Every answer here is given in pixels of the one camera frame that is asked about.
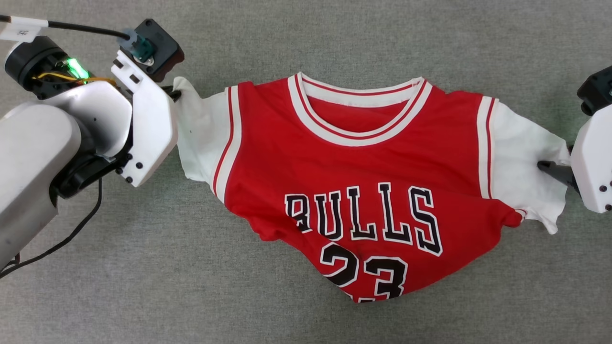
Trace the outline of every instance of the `green led light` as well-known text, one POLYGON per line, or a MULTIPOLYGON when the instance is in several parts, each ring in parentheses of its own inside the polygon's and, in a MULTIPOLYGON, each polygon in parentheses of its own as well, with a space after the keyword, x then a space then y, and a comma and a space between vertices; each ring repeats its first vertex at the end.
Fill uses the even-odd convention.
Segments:
POLYGON ((85 68, 81 67, 77 59, 68 59, 66 60, 66 63, 68 64, 68 69, 70 70, 70 73, 74 75, 75 78, 78 78, 78 79, 89 78, 89 72, 85 70, 85 68))

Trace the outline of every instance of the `jersey collar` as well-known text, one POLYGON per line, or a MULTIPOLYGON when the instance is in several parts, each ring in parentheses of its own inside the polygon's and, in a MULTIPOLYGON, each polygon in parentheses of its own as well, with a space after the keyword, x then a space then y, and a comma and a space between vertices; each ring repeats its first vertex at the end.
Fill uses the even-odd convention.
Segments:
POLYGON ((423 78, 380 89, 346 89, 316 81, 298 73, 288 78, 289 93, 297 117, 320 138, 342 146, 369 146, 386 141, 400 133, 425 105, 431 84, 423 78), (321 118, 310 106, 308 97, 349 107, 376 108, 408 101, 386 125, 369 132, 350 132, 321 118))

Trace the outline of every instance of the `gray carpet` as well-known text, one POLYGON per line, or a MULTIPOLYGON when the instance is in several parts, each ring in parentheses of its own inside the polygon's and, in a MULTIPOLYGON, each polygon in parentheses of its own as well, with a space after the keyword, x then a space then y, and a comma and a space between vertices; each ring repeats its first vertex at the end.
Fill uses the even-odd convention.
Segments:
MULTIPOLYGON (((499 97, 568 141, 587 120, 576 90, 612 64, 604 0, 0 0, 0 12, 115 29, 154 18, 187 57, 170 77, 205 96, 300 70, 349 88, 423 76, 499 97)), ((111 76, 113 38, 46 33, 111 76)), ((0 113, 32 98, 0 81, 0 113)), ((61 202, 23 256, 67 236, 95 197, 61 202)), ((612 342, 612 220, 574 193, 558 234, 505 229, 460 272, 372 304, 353 304, 288 245, 261 242, 184 177, 176 150, 138 189, 105 177, 103 197, 72 244, 0 282, 0 343, 612 342)))

